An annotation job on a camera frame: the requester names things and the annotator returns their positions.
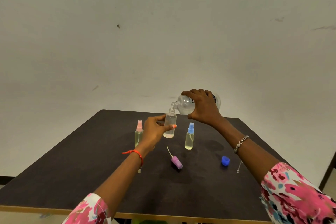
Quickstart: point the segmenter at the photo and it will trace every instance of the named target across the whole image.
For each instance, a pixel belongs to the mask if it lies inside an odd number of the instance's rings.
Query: floral shirt
[[[336,201],[285,163],[276,164],[265,175],[260,199],[273,223],[336,224]],[[105,202],[91,193],[63,224],[107,224],[110,221]]]

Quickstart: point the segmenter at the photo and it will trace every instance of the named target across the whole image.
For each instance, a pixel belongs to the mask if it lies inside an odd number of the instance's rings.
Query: table
[[[0,190],[0,210],[69,214],[93,192],[134,148],[137,120],[158,113],[100,110]],[[240,119],[228,120],[242,133],[284,159]],[[223,137],[195,123],[192,150],[184,148],[191,120],[177,116],[171,139],[162,138],[145,159],[116,218],[202,223],[269,222],[260,202],[260,186]],[[167,151],[183,164],[178,171]],[[231,159],[228,167],[221,157]]]

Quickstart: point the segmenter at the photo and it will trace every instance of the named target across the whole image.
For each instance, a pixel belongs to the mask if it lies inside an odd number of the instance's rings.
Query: floor
[[[336,199],[336,169],[334,169],[325,185],[324,193]],[[0,223],[16,224],[24,220],[25,224],[60,224],[66,216],[64,215],[52,215],[48,218],[40,219],[39,214],[36,213],[7,213],[0,212]]]

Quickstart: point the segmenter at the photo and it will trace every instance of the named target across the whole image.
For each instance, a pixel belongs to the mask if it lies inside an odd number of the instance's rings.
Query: white wall
[[[0,0],[0,175],[100,109],[166,112],[206,88],[319,184],[336,150],[335,11],[335,0]]]

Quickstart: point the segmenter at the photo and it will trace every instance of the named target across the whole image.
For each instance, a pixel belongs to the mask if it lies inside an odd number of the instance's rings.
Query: red string bracelet
[[[138,152],[137,150],[129,150],[129,151],[126,151],[126,152],[122,152],[122,154],[131,154],[132,152],[135,152],[135,153],[139,154],[139,157],[141,158],[141,167],[142,167],[142,165],[144,164],[144,159],[142,158],[140,152]]]

